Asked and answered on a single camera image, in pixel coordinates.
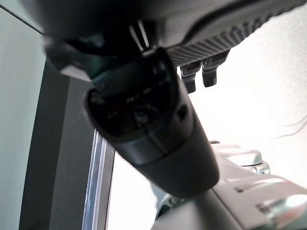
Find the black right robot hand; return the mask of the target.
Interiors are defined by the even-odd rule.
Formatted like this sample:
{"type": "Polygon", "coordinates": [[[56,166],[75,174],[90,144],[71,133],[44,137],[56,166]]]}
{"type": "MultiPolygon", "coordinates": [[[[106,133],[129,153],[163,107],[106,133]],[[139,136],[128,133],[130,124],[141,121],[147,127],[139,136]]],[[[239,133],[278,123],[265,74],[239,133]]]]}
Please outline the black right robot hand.
{"type": "Polygon", "coordinates": [[[93,84],[84,112],[147,179],[189,198],[219,181],[215,156],[177,67],[240,44],[302,0],[23,0],[43,30],[47,59],[93,84]]]}

